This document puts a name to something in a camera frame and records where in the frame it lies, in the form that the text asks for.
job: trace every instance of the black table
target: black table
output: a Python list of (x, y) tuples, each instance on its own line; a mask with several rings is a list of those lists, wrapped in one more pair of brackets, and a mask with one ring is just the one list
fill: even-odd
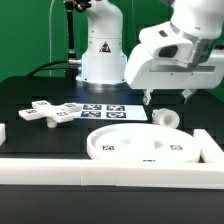
[[(151, 122), (153, 109), (168, 108), (181, 119), (179, 129), (192, 133), (206, 129), (224, 149), (224, 104), (200, 90), (182, 104), (180, 91), (155, 91), (145, 107)], [(31, 102), (47, 100), (90, 104), (141, 105), (142, 91), (100, 93), (75, 87), (64, 78), (13, 77), (0, 83), (0, 123), (7, 141), (2, 158), (88, 159), (86, 138), (97, 128), (130, 121), (74, 120), (46, 127), (45, 119), (27, 122), (18, 110)], [(0, 223), (203, 223), (224, 219), (224, 192), (218, 190), (81, 187), (0, 186)]]

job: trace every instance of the green background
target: green background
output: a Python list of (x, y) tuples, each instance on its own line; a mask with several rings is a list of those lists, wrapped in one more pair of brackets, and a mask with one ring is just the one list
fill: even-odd
[[(111, 0), (124, 15), (123, 51), (127, 56), (137, 44), (139, 31), (169, 20), (172, 9), (159, 0)], [(1, 0), (0, 3), (0, 81), (26, 75), (49, 62), (49, 10), (51, 0)], [(75, 48), (78, 56), (87, 48), (87, 16), (74, 11)], [(53, 60), (67, 58), (67, 22), (62, 0), (56, 0), (52, 16)], [(53, 72), (55, 76), (63, 72)], [(224, 100), (224, 83), (212, 93)]]

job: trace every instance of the white base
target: white base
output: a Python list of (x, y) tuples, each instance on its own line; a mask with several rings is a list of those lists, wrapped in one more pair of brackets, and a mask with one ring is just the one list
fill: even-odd
[(224, 189), (222, 150), (204, 130), (196, 130), (195, 137), (213, 163), (0, 159), (0, 184)]

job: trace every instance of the circular tray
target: circular tray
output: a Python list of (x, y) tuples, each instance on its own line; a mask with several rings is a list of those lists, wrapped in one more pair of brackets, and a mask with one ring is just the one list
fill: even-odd
[(110, 125), (87, 138), (87, 152), (93, 160), (198, 162), (200, 151), (191, 135), (151, 124)]

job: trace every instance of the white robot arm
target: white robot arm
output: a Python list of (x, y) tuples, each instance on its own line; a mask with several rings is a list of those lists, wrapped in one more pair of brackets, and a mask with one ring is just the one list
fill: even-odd
[(224, 51), (214, 46), (224, 22), (223, 0), (169, 1), (171, 21), (143, 29), (128, 61), (131, 88), (215, 88), (224, 75)]
[(88, 49), (82, 56), (77, 85), (97, 90), (122, 88), (127, 57), (122, 51), (123, 15), (108, 0), (91, 0)]

